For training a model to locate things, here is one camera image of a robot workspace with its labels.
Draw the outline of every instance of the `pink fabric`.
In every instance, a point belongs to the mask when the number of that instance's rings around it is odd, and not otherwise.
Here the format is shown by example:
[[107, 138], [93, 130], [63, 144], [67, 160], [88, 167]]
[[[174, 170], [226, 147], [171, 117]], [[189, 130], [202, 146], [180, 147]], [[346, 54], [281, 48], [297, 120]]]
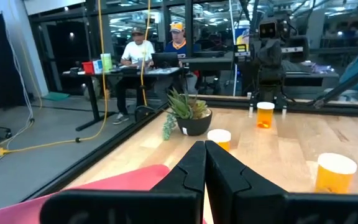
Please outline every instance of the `pink fabric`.
[[[150, 190], [169, 173], [164, 165], [154, 165], [134, 170], [115, 177], [88, 183], [74, 189], [97, 190]], [[28, 202], [0, 209], [0, 224], [39, 224], [41, 207], [51, 196], [46, 195]]]

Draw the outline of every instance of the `black desk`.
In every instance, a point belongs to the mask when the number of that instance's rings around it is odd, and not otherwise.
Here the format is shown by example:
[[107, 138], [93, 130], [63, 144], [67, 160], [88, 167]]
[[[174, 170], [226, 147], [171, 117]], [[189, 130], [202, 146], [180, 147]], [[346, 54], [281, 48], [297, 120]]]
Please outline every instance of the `black desk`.
[[224, 57], [215, 58], [183, 58], [179, 60], [183, 64], [188, 64], [190, 70], [232, 70], [232, 52], [226, 53]]
[[[146, 70], [144, 72], [145, 77], [155, 77], [155, 78], [169, 76], [169, 75], [178, 75], [178, 74], [182, 74], [182, 68], [168, 68], [168, 69], [158, 68], [155, 70]], [[77, 72], [77, 73], [67, 71], [67, 72], [63, 72], [62, 75], [65, 77], [72, 77], [72, 78], [85, 77], [85, 84], [88, 87], [89, 100], [91, 102], [92, 112], [93, 112], [93, 120], [77, 127], [75, 130], [82, 131], [85, 128], [96, 124], [97, 122], [102, 121], [104, 119], [104, 115], [102, 115], [102, 116], [99, 115], [98, 101], [96, 99], [96, 95], [95, 95], [93, 83], [92, 83], [92, 77], [101, 76], [102, 74], [100, 73], [100, 74], [94, 74], [94, 75], [86, 75], [84, 71]], [[116, 77], [139, 77], [140, 78], [140, 72], [122, 73], [120, 68], [115, 68], [114, 70], [112, 70], [110, 72], [106, 72], [105, 75], [106, 76], [116, 76]], [[116, 114], [116, 113], [117, 112], [115, 112], [115, 111], [107, 112], [107, 117], [110, 117], [111, 115]]]

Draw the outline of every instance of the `yellow cable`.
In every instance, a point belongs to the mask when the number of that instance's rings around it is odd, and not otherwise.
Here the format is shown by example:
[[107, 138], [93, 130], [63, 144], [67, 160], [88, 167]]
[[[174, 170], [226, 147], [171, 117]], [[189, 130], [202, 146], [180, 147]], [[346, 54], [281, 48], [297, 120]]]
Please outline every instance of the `yellow cable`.
[[[8, 6], [9, 6], [9, 10], [10, 10], [10, 12], [11, 12], [11, 14], [12, 14], [13, 20], [16, 22], [16, 18], [15, 18], [15, 15], [13, 14], [12, 6], [11, 6], [11, 0], [8, 0]], [[39, 101], [40, 101], [40, 110], [41, 110], [41, 108], [42, 108], [41, 94], [40, 94], [40, 92], [38, 91], [37, 85], [35, 84], [34, 76], [33, 76], [33, 73], [32, 73], [32, 71], [31, 71], [30, 65], [29, 65], [29, 59], [27, 58], [27, 54], [26, 54], [25, 49], [24, 49], [23, 40], [22, 40], [22, 38], [20, 37], [20, 35], [19, 35], [19, 40], [20, 40], [20, 45], [21, 45], [21, 47], [22, 47], [22, 51], [23, 51], [23, 54], [24, 54], [25, 63], [26, 63], [26, 65], [27, 65], [27, 69], [29, 70], [29, 73], [30, 73], [30, 77], [31, 77], [32, 84], [33, 84], [33, 86], [34, 86], [35, 91], [37, 92], [37, 96], [38, 96], [38, 99], [39, 99]]]
[[[146, 33], [145, 33], [145, 37], [144, 40], [147, 40], [147, 34], [149, 33], [149, 25], [150, 25], [150, 8], [151, 8], [151, 0], [148, 1], [147, 3], [147, 25], [146, 25]], [[143, 63], [142, 63], [142, 69], [140, 70], [140, 83], [142, 86], [144, 86], [144, 79], [143, 79], [143, 74], [144, 74], [144, 64], [145, 64], [145, 60], [146, 60], [146, 44], [144, 45], [144, 52], [145, 54], [143, 55]], [[143, 101], [144, 101], [144, 105], [147, 106], [147, 100], [146, 100], [146, 91], [145, 89], [142, 89], [142, 94], [143, 94]]]
[[[100, 0], [98, 0], [98, 7], [99, 7], [99, 9], [98, 9], [99, 13], [98, 14], [99, 14], [100, 42], [101, 42], [101, 46], [102, 46], [102, 54], [104, 54], [104, 39], [103, 39], [103, 27], [102, 27], [102, 16], [101, 16], [101, 3], [100, 3]], [[102, 71], [103, 92], [104, 92], [104, 95], [106, 96], [106, 77], [105, 76], [106, 76], [106, 74], [104, 73], [104, 70], [103, 70]], [[87, 138], [80, 138], [80, 141], [92, 140], [92, 139], [94, 139], [94, 138], [99, 136], [99, 134], [101, 133], [101, 131], [104, 128], [104, 125], [106, 124], [107, 113], [108, 113], [108, 99], [106, 97], [104, 97], [104, 119], [103, 119], [102, 126], [100, 127], [99, 131], [94, 136], [87, 137]], [[74, 143], [74, 142], [76, 142], [75, 139], [74, 140], [52, 142], [52, 143], [48, 143], [48, 144], [41, 144], [41, 145], [38, 145], [38, 146], [31, 146], [31, 147], [26, 147], [26, 148], [23, 148], [23, 149], [15, 149], [15, 150], [9, 150], [9, 151], [3, 149], [3, 151], [4, 151], [5, 154], [12, 153], [12, 152], [23, 152], [23, 151], [27, 151], [27, 150], [30, 150], [30, 149], [38, 149], [40, 147], [56, 146], [58, 144]]]

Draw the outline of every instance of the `translucent orange cup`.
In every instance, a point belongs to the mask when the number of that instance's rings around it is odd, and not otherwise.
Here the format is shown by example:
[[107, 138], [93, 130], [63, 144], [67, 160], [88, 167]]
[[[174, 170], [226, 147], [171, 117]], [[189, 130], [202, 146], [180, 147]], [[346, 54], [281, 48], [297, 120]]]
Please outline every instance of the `translucent orange cup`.
[[223, 129], [214, 129], [208, 131], [207, 138], [208, 140], [214, 141], [224, 150], [230, 150], [231, 133], [229, 131]]
[[274, 104], [270, 102], [259, 102], [256, 104], [257, 126], [260, 128], [272, 127]]
[[346, 194], [352, 182], [357, 164], [346, 156], [323, 153], [318, 157], [316, 193]]

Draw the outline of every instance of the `navy shirt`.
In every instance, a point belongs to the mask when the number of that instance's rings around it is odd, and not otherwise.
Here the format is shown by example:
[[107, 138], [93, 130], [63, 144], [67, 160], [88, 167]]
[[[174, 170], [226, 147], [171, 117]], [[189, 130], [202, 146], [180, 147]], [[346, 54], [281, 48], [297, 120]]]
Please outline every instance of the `navy shirt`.
[[[198, 45], [194, 45], [194, 51], [199, 51]], [[186, 57], [186, 41], [181, 45], [176, 45], [173, 41], [169, 42], [164, 49], [164, 52], [176, 52], [178, 53], [178, 58]]]

